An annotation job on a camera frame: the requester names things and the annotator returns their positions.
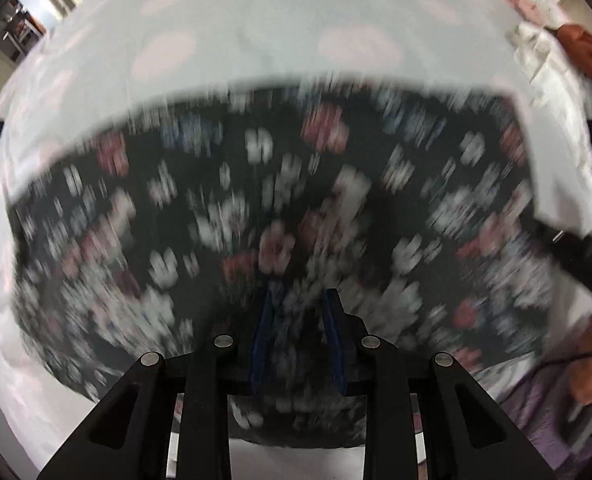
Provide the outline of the rust red towel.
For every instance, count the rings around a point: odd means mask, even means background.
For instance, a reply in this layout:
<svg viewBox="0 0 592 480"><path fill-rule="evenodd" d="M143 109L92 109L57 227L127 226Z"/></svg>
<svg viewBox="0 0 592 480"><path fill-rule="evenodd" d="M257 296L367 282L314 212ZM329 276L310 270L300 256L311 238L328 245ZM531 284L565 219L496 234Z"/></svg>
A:
<svg viewBox="0 0 592 480"><path fill-rule="evenodd" d="M573 64L592 80L592 35L577 24L561 26L555 37Z"/></svg>

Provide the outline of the polka dot bed sheet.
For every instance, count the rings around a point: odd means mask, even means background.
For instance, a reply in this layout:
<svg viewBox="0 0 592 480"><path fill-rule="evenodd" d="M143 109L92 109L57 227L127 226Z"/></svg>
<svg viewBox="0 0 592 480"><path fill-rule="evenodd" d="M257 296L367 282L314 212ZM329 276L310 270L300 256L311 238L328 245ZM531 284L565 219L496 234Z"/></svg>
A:
<svg viewBox="0 0 592 480"><path fill-rule="evenodd" d="M46 466L102 398L65 387L26 344L12 310L11 210L82 141L138 110L199 96L342 82L510 98L531 178L520 227L552 266L548 330L538 356L480 376L467 371L499 404L542 370L570 375L592 299L538 247L527 222L592 232L592 203L563 129L536 106L515 61L509 34L524 22L504 0L87 0L48 32L0 93L0 408L34 466ZM349 448L290 448L232 436L230 401L264 392L268 347L269 334L261 392L229 399L230 439L252 477L358 477L366 436ZM465 368L454 354L438 352Z"/></svg>

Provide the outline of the white garment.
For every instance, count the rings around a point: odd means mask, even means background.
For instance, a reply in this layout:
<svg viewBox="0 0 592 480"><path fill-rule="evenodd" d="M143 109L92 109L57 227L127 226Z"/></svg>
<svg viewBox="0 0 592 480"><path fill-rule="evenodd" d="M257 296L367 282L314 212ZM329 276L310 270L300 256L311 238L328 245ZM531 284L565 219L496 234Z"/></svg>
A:
<svg viewBox="0 0 592 480"><path fill-rule="evenodd" d="M536 97L564 131L574 164L588 186L592 203L592 80L569 59L555 37L556 30L529 22L509 34L514 58L527 76Z"/></svg>

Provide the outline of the dark floral jeans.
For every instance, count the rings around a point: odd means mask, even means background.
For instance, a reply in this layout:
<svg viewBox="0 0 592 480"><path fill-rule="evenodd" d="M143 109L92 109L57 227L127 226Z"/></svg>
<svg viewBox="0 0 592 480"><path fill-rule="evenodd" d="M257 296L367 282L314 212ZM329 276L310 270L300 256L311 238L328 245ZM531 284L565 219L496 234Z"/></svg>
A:
<svg viewBox="0 0 592 480"><path fill-rule="evenodd" d="M98 400L141 354L188 353L268 301L266 388L231 434L349 448L317 306L338 291L404 351L483 375L538 356L552 266L520 227L515 108L486 91L295 84L138 110L79 143L11 210L12 310L30 352Z"/></svg>

